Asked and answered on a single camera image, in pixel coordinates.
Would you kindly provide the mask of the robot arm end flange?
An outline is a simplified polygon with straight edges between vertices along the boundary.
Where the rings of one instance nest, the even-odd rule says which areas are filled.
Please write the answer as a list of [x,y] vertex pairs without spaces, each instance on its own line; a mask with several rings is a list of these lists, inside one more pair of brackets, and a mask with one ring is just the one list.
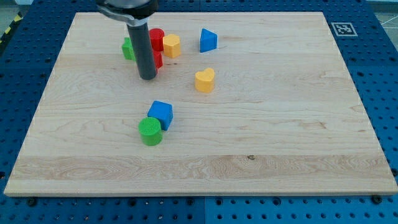
[[104,16],[131,27],[147,23],[159,8],[159,0],[95,0],[95,3]]

